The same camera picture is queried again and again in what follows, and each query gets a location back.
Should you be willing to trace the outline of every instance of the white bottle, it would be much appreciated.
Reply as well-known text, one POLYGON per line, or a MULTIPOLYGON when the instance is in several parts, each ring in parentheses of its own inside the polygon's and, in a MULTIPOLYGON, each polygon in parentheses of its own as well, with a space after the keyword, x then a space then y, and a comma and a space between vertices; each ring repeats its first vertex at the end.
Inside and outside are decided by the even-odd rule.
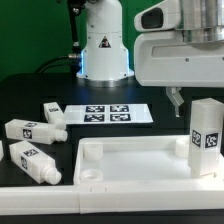
POLYGON ((192 177, 215 175, 220 157, 224 105, 214 99, 192 102, 188 164, 192 177))
POLYGON ((53 124, 33 121, 12 120, 5 124, 8 138, 52 144, 54 141, 66 141, 66 131, 56 129, 53 124))
POLYGON ((57 129, 65 130, 65 116, 57 103, 45 103, 44 115, 50 124, 55 124, 57 129))
POLYGON ((3 146, 2 146, 2 141, 0 141, 0 162, 1 162, 2 158, 3 158, 3 156, 4 156, 3 146))
POLYGON ((55 168, 55 160, 27 141, 9 146, 12 161, 39 184, 46 181, 55 185, 61 174, 55 168))

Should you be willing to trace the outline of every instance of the white paper sheet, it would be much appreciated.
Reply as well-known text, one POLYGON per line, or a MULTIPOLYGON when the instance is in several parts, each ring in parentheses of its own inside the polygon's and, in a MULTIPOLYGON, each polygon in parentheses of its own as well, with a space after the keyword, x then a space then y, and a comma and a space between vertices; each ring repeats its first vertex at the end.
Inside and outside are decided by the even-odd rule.
POLYGON ((116 124, 153 122, 147 104, 69 105, 66 124, 116 124))

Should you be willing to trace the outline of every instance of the cable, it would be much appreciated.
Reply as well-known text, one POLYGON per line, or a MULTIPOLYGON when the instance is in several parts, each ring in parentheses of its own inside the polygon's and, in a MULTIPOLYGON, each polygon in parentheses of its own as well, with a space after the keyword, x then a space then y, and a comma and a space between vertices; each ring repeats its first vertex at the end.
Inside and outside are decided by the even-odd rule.
POLYGON ((65 59, 68 59, 68 56, 61 56, 61 57, 58 57, 58 58, 53 58, 53 59, 43 63, 38 69, 35 70, 34 73, 40 73, 40 71, 42 69, 44 69, 46 66, 48 66, 49 64, 54 63, 56 61, 65 60, 65 59))
POLYGON ((49 65, 49 66, 45 67, 44 69, 42 69, 39 73, 43 74, 48 69, 51 69, 51 68, 54 68, 54 67, 63 67, 63 66, 70 66, 70 64, 49 65))

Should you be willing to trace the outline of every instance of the table surface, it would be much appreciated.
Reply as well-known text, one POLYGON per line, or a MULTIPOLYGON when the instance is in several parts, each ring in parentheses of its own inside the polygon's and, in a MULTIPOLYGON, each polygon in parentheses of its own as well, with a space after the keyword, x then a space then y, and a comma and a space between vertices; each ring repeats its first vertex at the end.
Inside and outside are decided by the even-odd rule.
MULTIPOLYGON (((224 89, 184 88, 184 117, 176 118, 174 107, 165 88, 141 87, 137 82, 116 88, 94 88, 76 83, 68 73, 17 74, 0 82, 0 140, 5 157, 0 163, 0 187, 46 186, 37 184, 13 164, 9 144, 17 141, 6 138, 4 124, 12 119, 46 122, 43 104, 57 102, 62 110, 67 105, 86 104, 148 104, 154 122, 151 124, 69 125, 68 140, 52 145, 35 146, 52 156, 62 173, 59 185, 72 185, 79 140, 85 137, 131 137, 189 134, 192 100, 212 97, 224 103, 224 89)), ((221 223, 224 210, 164 211, 109 214, 68 214, 38 216, 1 216, 0 223, 221 223)))

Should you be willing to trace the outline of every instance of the metal bracket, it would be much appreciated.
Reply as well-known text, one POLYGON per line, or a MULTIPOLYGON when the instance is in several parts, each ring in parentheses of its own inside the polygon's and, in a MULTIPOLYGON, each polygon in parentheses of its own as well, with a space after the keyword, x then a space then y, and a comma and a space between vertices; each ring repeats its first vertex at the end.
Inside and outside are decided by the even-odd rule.
POLYGON ((179 93, 180 90, 181 87, 166 87, 166 95, 175 107, 176 117, 181 117, 180 106, 184 103, 184 100, 179 93))

